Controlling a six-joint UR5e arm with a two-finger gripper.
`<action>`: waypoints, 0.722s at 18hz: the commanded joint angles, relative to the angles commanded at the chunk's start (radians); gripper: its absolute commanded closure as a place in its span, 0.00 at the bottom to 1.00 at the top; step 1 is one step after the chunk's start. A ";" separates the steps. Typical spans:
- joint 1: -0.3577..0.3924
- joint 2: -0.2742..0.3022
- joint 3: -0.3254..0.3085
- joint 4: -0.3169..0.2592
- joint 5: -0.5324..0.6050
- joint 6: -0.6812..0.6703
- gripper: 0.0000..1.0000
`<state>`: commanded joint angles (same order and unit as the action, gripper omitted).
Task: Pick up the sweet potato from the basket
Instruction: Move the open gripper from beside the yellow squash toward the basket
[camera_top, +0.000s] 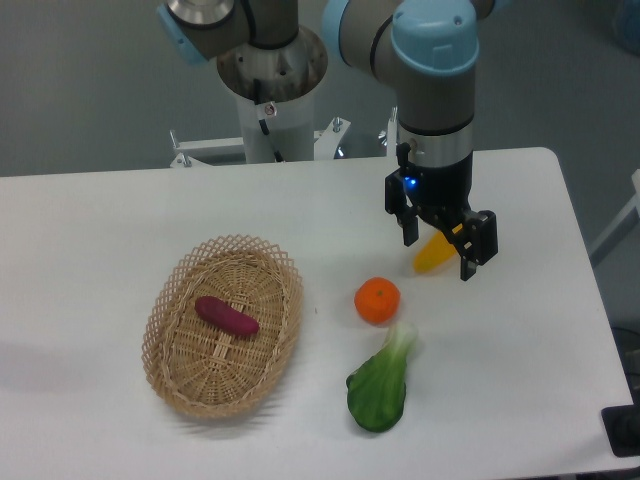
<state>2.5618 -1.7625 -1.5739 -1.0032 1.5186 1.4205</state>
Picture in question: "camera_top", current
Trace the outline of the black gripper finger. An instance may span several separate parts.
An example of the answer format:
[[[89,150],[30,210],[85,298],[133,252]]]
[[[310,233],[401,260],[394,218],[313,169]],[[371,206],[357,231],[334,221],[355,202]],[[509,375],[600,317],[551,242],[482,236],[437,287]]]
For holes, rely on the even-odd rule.
[[[386,193],[385,210],[396,217],[402,229],[403,244],[406,247],[414,244],[419,238],[418,219],[415,209],[408,205],[406,196],[403,193]]]
[[[460,256],[460,278],[471,279],[479,266],[498,253],[497,217],[493,211],[469,211],[453,230],[453,245]]]

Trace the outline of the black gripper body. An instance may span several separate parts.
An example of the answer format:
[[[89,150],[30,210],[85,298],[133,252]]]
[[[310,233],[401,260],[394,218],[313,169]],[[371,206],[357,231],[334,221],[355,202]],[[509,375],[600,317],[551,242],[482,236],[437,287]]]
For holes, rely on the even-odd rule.
[[[385,194],[403,193],[418,222],[452,235],[471,211],[472,157],[445,167],[424,167],[410,160],[411,153],[408,143],[396,146],[398,169],[386,177]]]

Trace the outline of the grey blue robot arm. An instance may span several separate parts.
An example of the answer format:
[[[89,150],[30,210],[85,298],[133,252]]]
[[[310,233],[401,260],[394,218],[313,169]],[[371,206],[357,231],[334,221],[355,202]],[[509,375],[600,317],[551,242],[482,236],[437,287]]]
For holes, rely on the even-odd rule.
[[[497,220],[469,205],[473,165],[477,24],[496,1],[330,1],[315,33],[295,1],[164,1],[159,21],[189,63],[214,61],[237,100],[250,163],[308,160],[304,108],[331,57],[395,94],[387,142],[397,169],[385,208],[406,245],[426,223],[456,249],[462,279],[498,251]]]

